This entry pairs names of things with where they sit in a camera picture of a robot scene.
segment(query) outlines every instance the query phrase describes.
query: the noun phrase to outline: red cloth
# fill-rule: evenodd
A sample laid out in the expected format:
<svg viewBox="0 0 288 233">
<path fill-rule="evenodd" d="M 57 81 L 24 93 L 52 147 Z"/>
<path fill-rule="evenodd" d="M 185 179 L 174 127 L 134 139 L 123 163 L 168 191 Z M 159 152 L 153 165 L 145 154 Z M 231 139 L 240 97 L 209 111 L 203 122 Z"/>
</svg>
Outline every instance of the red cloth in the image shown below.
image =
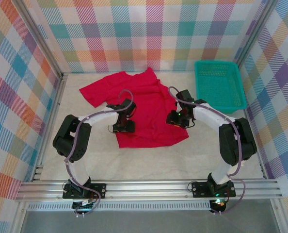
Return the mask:
<svg viewBox="0 0 288 233">
<path fill-rule="evenodd" d="M 123 89 L 133 93 L 137 108 L 131 118 L 135 122 L 135 132 L 116 134 L 120 148 L 171 146 L 188 138 L 185 129 L 166 124 L 167 115 L 176 109 L 175 100 L 151 68 L 134 76 L 125 72 L 106 76 L 80 89 L 80 92 L 97 107 L 105 101 L 118 104 L 117 97 Z M 125 98 L 130 99 L 128 92 L 123 93 L 120 100 Z"/>
</svg>

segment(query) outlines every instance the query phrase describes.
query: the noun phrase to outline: plaid wall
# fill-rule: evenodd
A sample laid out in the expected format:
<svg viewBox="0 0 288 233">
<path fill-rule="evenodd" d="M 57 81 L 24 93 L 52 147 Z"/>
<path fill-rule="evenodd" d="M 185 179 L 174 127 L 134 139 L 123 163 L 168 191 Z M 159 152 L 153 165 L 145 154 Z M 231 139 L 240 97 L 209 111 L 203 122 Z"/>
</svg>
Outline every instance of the plaid wall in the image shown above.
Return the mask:
<svg viewBox="0 0 288 233">
<path fill-rule="evenodd" d="M 30 178 L 57 81 L 11 0 L 0 0 L 0 233 Z"/>
<path fill-rule="evenodd" d="M 147 66 L 194 70 L 194 62 L 201 59 L 232 61 L 265 2 L 25 0 L 62 70 L 71 72 Z"/>
<path fill-rule="evenodd" d="M 241 69 L 248 114 L 288 208 L 288 0 L 280 0 Z"/>
</svg>

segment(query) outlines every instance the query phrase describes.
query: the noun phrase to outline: teal plastic basket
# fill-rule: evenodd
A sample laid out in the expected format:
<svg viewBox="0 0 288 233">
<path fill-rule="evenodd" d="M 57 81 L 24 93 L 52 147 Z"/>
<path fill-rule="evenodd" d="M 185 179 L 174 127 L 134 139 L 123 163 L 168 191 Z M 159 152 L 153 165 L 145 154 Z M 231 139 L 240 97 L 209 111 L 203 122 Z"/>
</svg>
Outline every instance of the teal plastic basket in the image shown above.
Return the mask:
<svg viewBox="0 0 288 233">
<path fill-rule="evenodd" d="M 222 113 L 246 108 L 240 72 L 233 62 L 195 63 L 197 99 L 203 99 Z"/>
</svg>

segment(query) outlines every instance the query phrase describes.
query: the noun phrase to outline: aluminum rail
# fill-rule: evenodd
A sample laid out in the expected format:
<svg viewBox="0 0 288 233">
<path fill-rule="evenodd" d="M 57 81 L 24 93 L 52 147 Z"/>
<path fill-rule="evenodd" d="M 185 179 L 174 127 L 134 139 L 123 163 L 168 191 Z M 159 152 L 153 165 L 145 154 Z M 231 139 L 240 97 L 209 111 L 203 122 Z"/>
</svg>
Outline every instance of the aluminum rail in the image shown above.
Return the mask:
<svg viewBox="0 0 288 233">
<path fill-rule="evenodd" d="M 212 198 L 193 198 L 187 190 L 191 180 L 170 181 L 92 181 L 106 183 L 105 200 L 114 201 L 152 201 L 152 200 L 212 200 Z M 22 183 L 16 201 L 70 201 L 62 199 L 62 185 L 67 181 L 34 181 Z M 282 197 L 277 180 L 247 179 L 244 199 L 279 199 Z M 234 181 L 239 199 L 243 184 Z"/>
</svg>

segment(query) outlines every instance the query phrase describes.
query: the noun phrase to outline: t-shirt sleeve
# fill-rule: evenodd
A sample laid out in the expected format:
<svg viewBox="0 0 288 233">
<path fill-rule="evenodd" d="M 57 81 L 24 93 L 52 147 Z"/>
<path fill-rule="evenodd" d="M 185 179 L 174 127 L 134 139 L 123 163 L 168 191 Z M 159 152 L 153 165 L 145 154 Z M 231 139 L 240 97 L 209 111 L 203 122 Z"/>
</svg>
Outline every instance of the t-shirt sleeve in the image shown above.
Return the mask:
<svg viewBox="0 0 288 233">
<path fill-rule="evenodd" d="M 105 102 L 109 92 L 117 85 L 125 82 L 123 72 L 112 74 L 80 89 L 82 96 L 94 107 Z"/>
</svg>

